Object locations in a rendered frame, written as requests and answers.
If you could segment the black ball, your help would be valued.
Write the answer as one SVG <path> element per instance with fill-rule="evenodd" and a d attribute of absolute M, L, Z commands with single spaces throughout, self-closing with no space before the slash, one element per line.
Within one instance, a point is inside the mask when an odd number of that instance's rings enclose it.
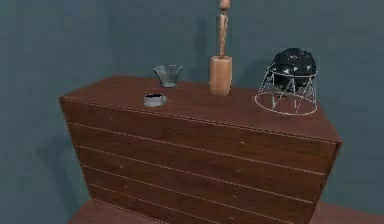
<path fill-rule="evenodd" d="M 290 87 L 290 90 L 298 90 L 304 88 L 309 76 L 316 73 L 316 62 L 310 52 L 288 48 L 275 55 L 269 69 L 275 73 L 278 88 L 284 90 L 294 77 L 295 87 Z"/>

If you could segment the clear glass bowl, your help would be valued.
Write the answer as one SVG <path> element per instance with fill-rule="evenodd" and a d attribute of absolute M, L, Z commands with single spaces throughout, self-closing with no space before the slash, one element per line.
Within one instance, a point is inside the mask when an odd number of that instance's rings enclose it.
<path fill-rule="evenodd" d="M 173 88 L 177 85 L 182 70 L 183 67 L 178 65 L 158 65 L 153 69 L 160 84 L 165 88 Z"/>

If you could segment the tan wooden statue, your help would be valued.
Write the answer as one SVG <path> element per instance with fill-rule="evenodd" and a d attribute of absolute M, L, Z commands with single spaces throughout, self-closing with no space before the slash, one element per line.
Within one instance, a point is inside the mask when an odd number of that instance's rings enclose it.
<path fill-rule="evenodd" d="M 227 96 L 232 82 L 232 57 L 225 55 L 228 29 L 227 10 L 231 0 L 220 0 L 218 20 L 219 54 L 210 59 L 209 86 L 210 92 L 216 96 Z"/>

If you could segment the dark brown chest of drawers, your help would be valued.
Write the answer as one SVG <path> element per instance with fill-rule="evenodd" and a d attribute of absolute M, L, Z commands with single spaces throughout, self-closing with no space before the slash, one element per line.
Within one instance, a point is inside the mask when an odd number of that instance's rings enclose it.
<path fill-rule="evenodd" d="M 287 116 L 251 89 L 113 76 L 61 97 L 91 197 L 163 224 L 309 224 L 341 138 L 323 112 Z"/>

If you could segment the small grey cup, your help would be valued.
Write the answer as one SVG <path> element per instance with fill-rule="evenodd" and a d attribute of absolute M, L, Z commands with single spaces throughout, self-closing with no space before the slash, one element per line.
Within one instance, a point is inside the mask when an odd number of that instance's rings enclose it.
<path fill-rule="evenodd" d="M 145 107 L 159 107 L 167 102 L 167 97 L 162 94 L 147 94 L 144 96 Z"/>

